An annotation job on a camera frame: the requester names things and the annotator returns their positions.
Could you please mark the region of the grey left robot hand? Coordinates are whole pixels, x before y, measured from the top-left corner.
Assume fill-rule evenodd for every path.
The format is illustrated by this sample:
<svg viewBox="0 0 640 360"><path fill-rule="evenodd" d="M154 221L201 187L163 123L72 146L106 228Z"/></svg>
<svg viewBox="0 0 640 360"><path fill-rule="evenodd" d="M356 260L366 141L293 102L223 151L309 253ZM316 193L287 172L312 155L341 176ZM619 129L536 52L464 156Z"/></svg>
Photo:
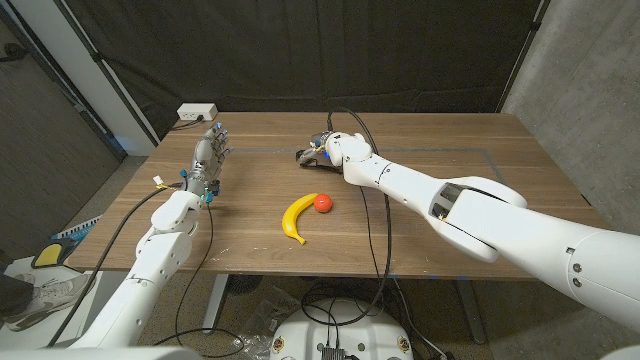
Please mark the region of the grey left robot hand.
<svg viewBox="0 0 640 360"><path fill-rule="evenodd" d="M219 122L215 122L196 144L182 190L207 201L219 195L222 165L233 151L228 141L227 131Z"/></svg>

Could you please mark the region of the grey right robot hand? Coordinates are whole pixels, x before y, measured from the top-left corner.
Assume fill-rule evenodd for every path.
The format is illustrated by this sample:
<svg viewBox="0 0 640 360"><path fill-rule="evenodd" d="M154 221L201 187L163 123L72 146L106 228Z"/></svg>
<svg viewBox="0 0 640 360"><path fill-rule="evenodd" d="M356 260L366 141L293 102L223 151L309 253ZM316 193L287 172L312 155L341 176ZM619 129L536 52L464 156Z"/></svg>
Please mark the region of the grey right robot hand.
<svg viewBox="0 0 640 360"><path fill-rule="evenodd" d="M312 135L310 139L310 147L296 152L296 162L300 166L331 166L329 155L325 149L326 142L331 134L331 131L323 131Z"/></svg>

